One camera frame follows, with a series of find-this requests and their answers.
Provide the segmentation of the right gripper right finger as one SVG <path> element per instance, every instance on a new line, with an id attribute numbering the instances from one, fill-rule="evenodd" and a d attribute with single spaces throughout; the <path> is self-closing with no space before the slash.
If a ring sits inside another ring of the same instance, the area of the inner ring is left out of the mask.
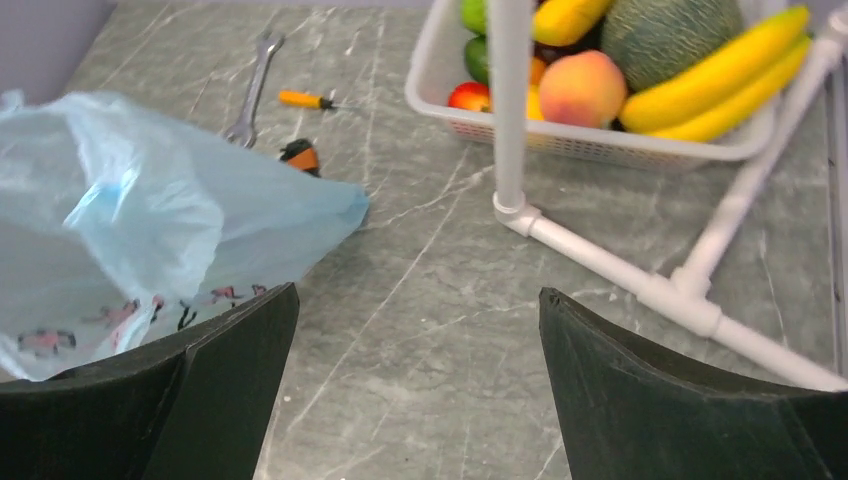
<path id="1" fill-rule="evenodd" d="M 575 479 L 843 479 L 847 396 L 679 354 L 551 287 L 539 331 Z"/>

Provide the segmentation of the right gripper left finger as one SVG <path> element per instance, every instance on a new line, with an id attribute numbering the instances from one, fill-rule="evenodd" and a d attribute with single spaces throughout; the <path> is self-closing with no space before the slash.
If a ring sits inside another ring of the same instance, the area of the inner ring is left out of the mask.
<path id="1" fill-rule="evenodd" d="M 43 382 L 1 387 L 5 479 L 250 479 L 300 310 L 286 284 Z"/>

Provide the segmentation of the light blue plastic bag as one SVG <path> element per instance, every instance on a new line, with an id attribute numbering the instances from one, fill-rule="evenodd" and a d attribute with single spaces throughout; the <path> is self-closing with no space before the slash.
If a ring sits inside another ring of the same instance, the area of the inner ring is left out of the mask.
<path id="1" fill-rule="evenodd" d="M 296 282 L 368 206 L 116 93 L 5 92 L 2 368 L 44 381 Z"/>

